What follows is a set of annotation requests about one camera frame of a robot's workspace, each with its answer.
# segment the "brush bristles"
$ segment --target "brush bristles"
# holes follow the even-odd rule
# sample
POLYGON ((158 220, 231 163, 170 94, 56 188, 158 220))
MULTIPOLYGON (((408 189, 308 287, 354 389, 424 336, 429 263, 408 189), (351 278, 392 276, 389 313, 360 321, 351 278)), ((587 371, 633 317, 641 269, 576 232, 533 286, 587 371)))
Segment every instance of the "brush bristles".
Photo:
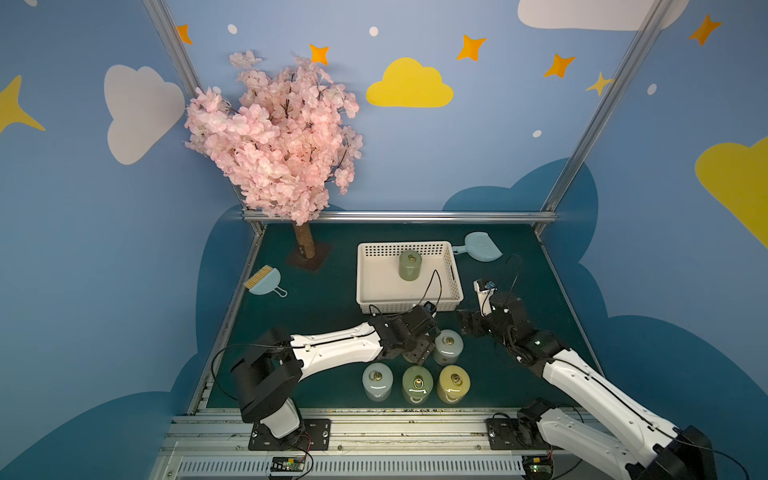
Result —
POLYGON ((272 267, 269 265, 262 266, 258 272, 256 272, 251 278, 245 282, 246 290, 250 290, 256 286, 269 272, 272 271, 272 267))

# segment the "tree base plate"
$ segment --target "tree base plate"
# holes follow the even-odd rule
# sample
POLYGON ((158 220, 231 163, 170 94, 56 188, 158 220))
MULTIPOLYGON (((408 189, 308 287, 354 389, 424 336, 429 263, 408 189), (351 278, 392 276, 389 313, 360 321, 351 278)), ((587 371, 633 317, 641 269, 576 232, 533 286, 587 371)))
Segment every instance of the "tree base plate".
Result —
POLYGON ((299 246, 296 245, 286 259, 286 263, 290 266, 296 266, 300 269, 317 273, 323 267, 332 248, 333 246, 330 243, 315 243, 315 257, 306 259, 299 252, 299 246))

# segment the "white plastic basket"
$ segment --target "white plastic basket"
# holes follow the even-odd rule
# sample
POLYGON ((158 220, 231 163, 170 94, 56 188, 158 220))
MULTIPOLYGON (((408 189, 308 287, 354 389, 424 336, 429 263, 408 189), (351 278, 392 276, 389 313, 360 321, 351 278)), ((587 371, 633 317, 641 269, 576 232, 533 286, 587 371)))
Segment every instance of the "white plastic basket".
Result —
POLYGON ((435 276, 424 302, 438 303, 439 312, 456 310, 464 293, 449 242, 361 243, 357 246, 357 303, 365 314, 407 312, 424 295, 433 270, 442 281, 442 295, 438 303, 440 282, 435 276), (403 250, 422 256, 419 278, 412 282, 398 274, 403 250))

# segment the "brush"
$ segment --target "brush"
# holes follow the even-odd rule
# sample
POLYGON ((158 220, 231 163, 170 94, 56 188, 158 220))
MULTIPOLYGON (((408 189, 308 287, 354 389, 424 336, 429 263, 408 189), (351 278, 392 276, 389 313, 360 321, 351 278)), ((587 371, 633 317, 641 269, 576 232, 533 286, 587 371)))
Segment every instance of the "brush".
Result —
POLYGON ((269 265, 259 268, 259 271, 245 282, 245 287, 253 295, 266 295, 269 292, 274 292, 282 298, 288 296, 288 292, 278 285, 280 285, 280 271, 269 265))

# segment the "yellow star decal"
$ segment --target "yellow star decal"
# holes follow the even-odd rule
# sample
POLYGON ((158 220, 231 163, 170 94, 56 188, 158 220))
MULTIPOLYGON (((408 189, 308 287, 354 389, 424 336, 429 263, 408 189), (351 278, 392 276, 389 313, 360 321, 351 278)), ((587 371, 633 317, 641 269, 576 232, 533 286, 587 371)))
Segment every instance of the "yellow star decal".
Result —
POLYGON ((318 61, 319 63, 328 65, 326 54, 330 47, 317 48, 315 45, 310 45, 310 48, 312 49, 312 61, 318 61))
POLYGON ((693 35, 688 37, 689 40, 698 40, 699 45, 704 45, 704 43, 707 41, 707 37, 710 36, 710 33, 714 31, 715 28, 721 26, 723 22, 712 22, 710 20, 710 16, 707 15, 704 17, 704 21, 701 22, 701 26, 698 30, 694 32, 693 35))
POLYGON ((24 124, 45 130, 34 118, 18 106, 18 91, 22 88, 22 76, 14 78, 5 90, 0 91, 0 133, 10 124, 24 124))
POLYGON ((179 31, 179 36, 181 37, 181 41, 192 45, 192 41, 190 40, 190 33, 189 33, 190 26, 176 25, 176 29, 179 31))
POLYGON ((462 58, 471 58, 472 60, 477 61, 478 53, 480 52, 480 46, 484 41, 484 38, 472 40, 470 37, 464 35, 464 48, 462 48, 462 51, 458 54, 456 60, 461 60, 462 58))
POLYGON ((545 73, 544 76, 557 75, 558 77, 563 78, 565 76, 565 69, 568 68, 571 62, 575 59, 576 57, 562 58, 560 55, 554 54, 552 66, 547 70, 547 73, 545 73))
POLYGON ((614 80, 613 78, 609 78, 606 80, 605 78, 603 78, 603 72, 600 72, 600 78, 598 78, 598 81, 595 82, 595 84, 589 87, 586 91, 597 90, 598 97, 601 97, 603 95, 603 88, 605 88, 605 85, 611 83, 613 80, 614 80))

